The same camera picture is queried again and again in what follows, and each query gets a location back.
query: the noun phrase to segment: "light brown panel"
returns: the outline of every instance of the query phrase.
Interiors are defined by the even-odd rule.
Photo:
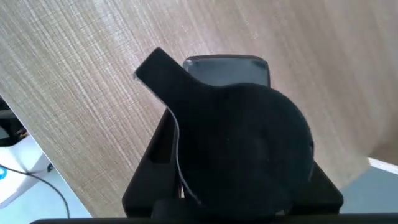
[[[137,66],[156,46],[258,55],[341,187],[397,124],[397,24],[397,1],[2,0],[0,94],[91,214],[118,217],[164,110]]]

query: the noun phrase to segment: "black phone holder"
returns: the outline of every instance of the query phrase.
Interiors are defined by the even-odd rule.
[[[151,57],[161,52],[152,53]],[[157,66],[146,63],[147,67]],[[249,55],[206,55],[186,59],[184,69],[197,80],[214,86],[257,83],[270,86],[266,61]],[[176,161],[177,128],[166,110],[123,196],[129,218],[212,221],[206,211],[182,197]],[[343,196],[315,162],[310,184],[283,215],[338,214]]]

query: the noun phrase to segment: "wooden surface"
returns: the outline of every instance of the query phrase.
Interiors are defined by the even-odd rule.
[[[160,46],[252,54],[303,111],[341,187],[397,124],[397,1],[7,1],[0,94],[94,217],[121,196],[164,107],[133,80]]]

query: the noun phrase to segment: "white object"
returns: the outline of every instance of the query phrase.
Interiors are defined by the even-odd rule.
[[[32,136],[27,136],[11,147],[0,147],[0,164],[21,172],[40,172],[50,164],[40,146]],[[43,177],[47,172],[35,174]],[[0,180],[0,208],[4,208],[27,189],[37,183],[37,179],[7,171]]]

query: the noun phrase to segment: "black cable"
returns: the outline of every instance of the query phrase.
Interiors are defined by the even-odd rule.
[[[1,165],[1,164],[0,164],[0,167],[3,167],[3,168],[5,168],[5,169],[7,169],[7,170],[9,170],[9,171],[12,171],[12,172],[16,172],[16,173],[18,173],[18,174],[26,175],[26,176],[28,176],[28,177],[33,177],[33,178],[35,178],[35,179],[37,179],[37,180],[39,180],[39,181],[41,181],[41,182],[47,184],[48,186],[50,186],[54,191],[56,191],[56,193],[59,194],[59,196],[61,196],[61,198],[62,198],[62,200],[63,200],[63,203],[65,204],[65,208],[66,208],[66,210],[67,210],[67,218],[70,218],[70,212],[69,212],[68,202],[65,200],[65,197],[62,195],[62,193],[61,193],[56,187],[54,187],[52,184],[48,183],[48,182],[47,182],[46,180],[44,180],[44,179],[41,179],[40,177],[37,177],[37,176],[33,175],[32,173],[21,172],[21,171],[18,171],[18,170],[10,169],[10,168],[8,168],[8,167],[6,167],[6,166],[4,166],[4,165]]]

